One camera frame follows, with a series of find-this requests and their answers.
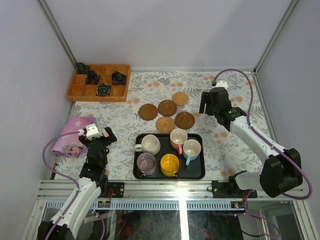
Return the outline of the yellow enamel mug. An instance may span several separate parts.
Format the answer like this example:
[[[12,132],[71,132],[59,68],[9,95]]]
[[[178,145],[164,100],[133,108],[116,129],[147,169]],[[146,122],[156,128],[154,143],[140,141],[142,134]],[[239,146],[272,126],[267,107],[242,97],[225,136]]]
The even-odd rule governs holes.
[[[167,177],[179,178],[180,161],[174,154],[165,154],[160,160],[160,169]]]

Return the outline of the pink mug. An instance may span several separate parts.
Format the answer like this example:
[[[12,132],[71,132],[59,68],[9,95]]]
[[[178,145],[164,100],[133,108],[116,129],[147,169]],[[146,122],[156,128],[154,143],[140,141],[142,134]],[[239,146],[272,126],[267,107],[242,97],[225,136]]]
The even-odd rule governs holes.
[[[187,140],[188,134],[183,129],[174,129],[170,133],[170,144],[179,155],[183,154],[183,145]]]

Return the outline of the wooden compartment tray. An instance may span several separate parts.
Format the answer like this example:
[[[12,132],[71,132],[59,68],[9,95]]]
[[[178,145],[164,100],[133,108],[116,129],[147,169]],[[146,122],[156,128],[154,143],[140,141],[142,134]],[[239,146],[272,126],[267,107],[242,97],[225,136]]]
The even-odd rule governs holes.
[[[85,64],[89,70],[94,71],[98,76],[98,82],[88,84],[87,75],[74,72],[71,80],[67,98],[71,102],[125,102],[131,77],[131,66],[128,64]],[[114,84],[112,74],[119,72],[126,76],[126,83]],[[99,96],[98,87],[102,84],[110,86],[109,95]]]

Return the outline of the dark wooden coaster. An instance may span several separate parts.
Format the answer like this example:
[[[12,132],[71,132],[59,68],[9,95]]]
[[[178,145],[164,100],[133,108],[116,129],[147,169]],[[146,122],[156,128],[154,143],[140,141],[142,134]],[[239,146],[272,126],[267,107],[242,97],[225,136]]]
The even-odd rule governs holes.
[[[163,100],[158,105],[158,112],[165,117],[173,116],[177,112],[177,105],[172,100]]]
[[[139,108],[138,115],[145,121],[151,121],[158,115],[158,109],[155,105],[147,103]]]
[[[180,112],[175,117],[175,124],[178,128],[188,130],[195,124],[194,116],[189,112]]]

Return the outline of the black serving tray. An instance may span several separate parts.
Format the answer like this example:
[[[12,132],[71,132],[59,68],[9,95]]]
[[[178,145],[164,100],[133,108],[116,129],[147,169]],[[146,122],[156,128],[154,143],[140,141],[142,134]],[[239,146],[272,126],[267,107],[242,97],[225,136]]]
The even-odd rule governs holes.
[[[141,151],[134,153],[133,160],[133,175],[138,180],[157,180],[157,181],[188,181],[188,180],[201,180],[206,174],[204,152],[201,151],[199,156],[192,160],[189,165],[186,165],[186,159],[181,154],[178,154],[177,150],[171,146],[170,135],[168,133],[156,133],[155,136],[160,142],[160,151],[155,155],[156,169],[152,175],[143,176],[137,166],[137,159],[142,154]],[[179,178],[174,176],[166,176],[162,173],[160,162],[161,158],[165,154],[173,154],[178,157],[180,167],[178,170]]]

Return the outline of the black green rolled item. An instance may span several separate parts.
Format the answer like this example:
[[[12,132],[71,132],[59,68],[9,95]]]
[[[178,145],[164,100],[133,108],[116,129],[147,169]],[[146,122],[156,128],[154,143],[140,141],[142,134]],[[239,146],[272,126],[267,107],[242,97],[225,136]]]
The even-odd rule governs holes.
[[[110,92],[111,86],[106,83],[102,83],[97,87],[96,95],[99,97],[108,97],[110,95]]]

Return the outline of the black rolled item corner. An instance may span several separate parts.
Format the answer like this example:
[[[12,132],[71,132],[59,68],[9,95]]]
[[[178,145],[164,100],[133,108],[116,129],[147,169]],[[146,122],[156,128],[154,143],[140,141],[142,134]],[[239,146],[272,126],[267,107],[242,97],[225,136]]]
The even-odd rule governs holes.
[[[76,68],[78,69],[78,70],[80,70],[80,69],[85,69],[87,66],[84,64],[84,63],[82,63],[82,62],[76,62],[75,63],[75,66],[76,66]]]

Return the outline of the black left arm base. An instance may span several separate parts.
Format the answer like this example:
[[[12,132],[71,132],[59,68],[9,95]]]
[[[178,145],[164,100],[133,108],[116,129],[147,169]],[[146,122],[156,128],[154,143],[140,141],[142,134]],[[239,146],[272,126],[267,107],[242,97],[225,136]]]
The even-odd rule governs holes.
[[[108,182],[103,183],[101,187],[100,198],[123,198],[125,192],[125,183],[124,182]]]

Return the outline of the black rolled item right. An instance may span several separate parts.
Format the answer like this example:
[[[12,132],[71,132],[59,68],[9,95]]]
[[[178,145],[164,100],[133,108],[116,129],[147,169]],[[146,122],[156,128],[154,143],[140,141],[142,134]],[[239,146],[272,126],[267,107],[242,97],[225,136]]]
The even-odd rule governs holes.
[[[127,76],[119,71],[115,71],[111,75],[113,85],[125,85],[127,82]]]

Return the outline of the purple princess print cloth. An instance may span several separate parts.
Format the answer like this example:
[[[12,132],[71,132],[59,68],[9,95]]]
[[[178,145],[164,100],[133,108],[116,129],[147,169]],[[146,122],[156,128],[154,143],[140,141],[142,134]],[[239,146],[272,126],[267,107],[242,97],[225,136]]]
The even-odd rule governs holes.
[[[60,134],[75,133],[59,137],[52,147],[52,153],[67,158],[77,158],[80,154],[87,153],[87,147],[79,141],[80,135],[78,131],[85,129],[87,125],[95,123],[96,118],[92,116],[71,116]]]

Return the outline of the lilac purple mug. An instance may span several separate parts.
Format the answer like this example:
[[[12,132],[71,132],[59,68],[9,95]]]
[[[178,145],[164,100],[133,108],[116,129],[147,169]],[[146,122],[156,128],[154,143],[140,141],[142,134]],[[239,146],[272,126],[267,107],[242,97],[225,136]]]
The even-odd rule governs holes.
[[[155,173],[157,161],[153,154],[146,152],[139,155],[136,161],[136,166],[140,172],[140,177],[143,178]]]

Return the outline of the woven rattan coaster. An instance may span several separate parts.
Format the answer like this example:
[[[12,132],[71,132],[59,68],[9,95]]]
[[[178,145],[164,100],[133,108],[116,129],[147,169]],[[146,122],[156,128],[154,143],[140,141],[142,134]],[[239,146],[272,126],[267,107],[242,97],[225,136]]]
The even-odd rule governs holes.
[[[162,134],[170,134],[175,129],[175,126],[175,121],[168,116],[159,118],[155,123],[157,131]]]
[[[189,102],[189,97],[185,92],[176,92],[172,95],[172,101],[178,106],[184,106]]]

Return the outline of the light blue mug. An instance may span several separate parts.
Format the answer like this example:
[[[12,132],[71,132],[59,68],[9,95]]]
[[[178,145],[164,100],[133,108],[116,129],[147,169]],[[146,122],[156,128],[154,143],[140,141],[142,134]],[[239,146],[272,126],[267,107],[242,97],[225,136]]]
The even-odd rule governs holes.
[[[197,140],[187,140],[183,145],[183,156],[186,160],[185,165],[188,166],[192,161],[196,160],[201,150],[201,144]]]

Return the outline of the left aluminium frame post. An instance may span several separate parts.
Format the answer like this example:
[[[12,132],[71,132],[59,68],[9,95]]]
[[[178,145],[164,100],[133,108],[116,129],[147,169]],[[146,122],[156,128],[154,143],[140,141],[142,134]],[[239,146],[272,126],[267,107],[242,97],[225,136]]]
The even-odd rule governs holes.
[[[46,0],[36,0],[36,2],[39,5],[40,9],[42,10],[44,16],[46,17],[51,29],[53,30],[53,33],[57,37],[62,49],[64,50],[67,58],[69,59],[71,65],[75,69],[77,60],[76,60],[76,58],[70,48],[53,12],[51,11],[47,1]]]

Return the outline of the right aluminium frame post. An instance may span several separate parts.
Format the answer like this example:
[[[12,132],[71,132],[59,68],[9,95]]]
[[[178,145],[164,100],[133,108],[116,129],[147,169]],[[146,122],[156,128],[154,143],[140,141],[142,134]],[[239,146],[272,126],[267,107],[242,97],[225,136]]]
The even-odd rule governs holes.
[[[268,41],[266,48],[264,49],[261,57],[259,58],[256,66],[254,67],[253,71],[257,75],[258,72],[261,70],[262,66],[264,65],[264,62],[266,61],[268,55],[270,54],[273,46],[275,45],[277,39],[281,35],[283,29],[285,28],[288,20],[290,19],[291,15],[293,14],[297,4],[299,3],[299,0],[291,0],[288,7],[286,8],[283,16],[281,17],[274,33],[272,34],[270,40]]]

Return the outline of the cream white mug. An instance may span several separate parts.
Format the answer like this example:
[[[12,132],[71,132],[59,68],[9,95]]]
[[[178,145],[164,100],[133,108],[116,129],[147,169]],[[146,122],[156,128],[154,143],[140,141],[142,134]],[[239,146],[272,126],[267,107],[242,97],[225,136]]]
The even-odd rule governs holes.
[[[141,143],[136,144],[134,146],[135,152],[150,153],[152,155],[158,154],[160,149],[161,149],[160,141],[153,134],[148,134],[148,135],[144,136],[141,140]]]

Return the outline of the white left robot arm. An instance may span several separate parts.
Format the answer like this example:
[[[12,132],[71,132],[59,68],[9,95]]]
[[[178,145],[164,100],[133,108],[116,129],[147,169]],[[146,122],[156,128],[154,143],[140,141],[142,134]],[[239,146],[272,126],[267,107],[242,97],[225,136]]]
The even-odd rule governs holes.
[[[108,146],[117,141],[117,137],[110,127],[105,127],[107,135],[101,133],[93,123],[78,131],[61,134],[50,140],[42,151],[42,160],[45,166],[64,178],[74,182],[75,188],[55,216],[50,221],[42,221],[38,227],[38,240],[75,240],[82,222],[94,201],[98,197],[105,197],[110,190],[106,166]],[[60,173],[51,168],[46,159],[47,147],[64,136],[77,134],[78,140],[87,148],[86,160],[81,169],[79,179]]]

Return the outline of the aluminium frame post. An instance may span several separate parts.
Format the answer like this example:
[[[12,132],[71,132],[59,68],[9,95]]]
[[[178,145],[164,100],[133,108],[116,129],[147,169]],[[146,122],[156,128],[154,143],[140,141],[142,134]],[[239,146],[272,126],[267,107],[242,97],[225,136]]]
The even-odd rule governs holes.
[[[261,70],[262,66],[264,65],[264,62],[266,61],[268,55],[270,54],[273,46],[275,45],[277,39],[281,35],[283,29],[285,28],[288,20],[290,19],[291,15],[293,14],[297,4],[299,3],[299,0],[291,0],[288,7],[286,8],[283,16],[281,17],[274,33],[272,34],[270,40],[268,41],[266,48],[264,49],[261,57],[259,58],[256,66],[254,67],[253,71],[257,75],[258,72]]]
[[[71,65],[75,69],[77,60],[76,60],[76,58],[70,48],[53,12],[51,11],[47,1],[46,0],[36,0],[36,2],[39,5],[40,9],[42,10],[44,16],[46,17],[51,29],[53,30],[53,33],[57,37],[62,49],[64,50],[67,58],[69,59]]]

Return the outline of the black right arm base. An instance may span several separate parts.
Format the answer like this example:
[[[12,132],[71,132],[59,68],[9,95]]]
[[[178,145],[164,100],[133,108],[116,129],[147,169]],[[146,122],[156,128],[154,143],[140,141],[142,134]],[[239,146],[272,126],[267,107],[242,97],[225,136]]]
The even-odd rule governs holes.
[[[206,190],[212,193],[215,199],[244,199],[250,191],[249,189],[240,189],[232,181],[218,180],[212,180],[211,185],[208,186]]]

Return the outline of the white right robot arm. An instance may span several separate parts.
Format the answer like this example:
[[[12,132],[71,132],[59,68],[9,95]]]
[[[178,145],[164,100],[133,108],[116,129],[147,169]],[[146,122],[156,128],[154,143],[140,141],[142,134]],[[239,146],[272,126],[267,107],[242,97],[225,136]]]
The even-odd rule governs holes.
[[[262,171],[241,171],[228,178],[228,192],[240,197],[247,190],[264,191],[275,198],[303,183],[300,173],[301,156],[294,149],[286,149],[272,141],[259,129],[255,129],[248,115],[239,107],[233,107],[228,91],[215,87],[202,92],[199,113],[214,116],[217,122],[239,137],[259,158]]]

